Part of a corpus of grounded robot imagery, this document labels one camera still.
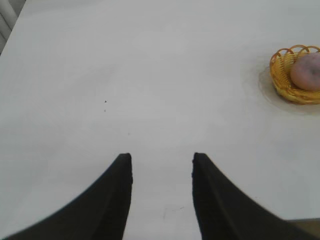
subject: white surface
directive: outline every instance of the white surface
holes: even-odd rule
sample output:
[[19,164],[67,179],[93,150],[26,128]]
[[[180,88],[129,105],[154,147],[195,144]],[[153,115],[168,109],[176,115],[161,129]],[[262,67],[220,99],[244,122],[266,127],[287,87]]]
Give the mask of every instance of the white surface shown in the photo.
[[320,216],[320,108],[270,85],[271,55],[319,43],[309,0],[29,0],[0,57],[0,237],[133,157],[125,240],[201,239],[207,153],[285,219]]

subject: small basket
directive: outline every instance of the small basket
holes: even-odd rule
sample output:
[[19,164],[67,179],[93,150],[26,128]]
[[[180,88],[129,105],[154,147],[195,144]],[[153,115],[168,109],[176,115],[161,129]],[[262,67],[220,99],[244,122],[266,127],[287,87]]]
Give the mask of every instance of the small basket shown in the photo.
[[270,74],[273,85],[276,91],[285,99],[303,105],[320,104],[320,91],[302,90],[291,81],[290,77],[291,67],[297,59],[314,52],[320,53],[320,48],[295,45],[290,48],[282,48],[271,57]]

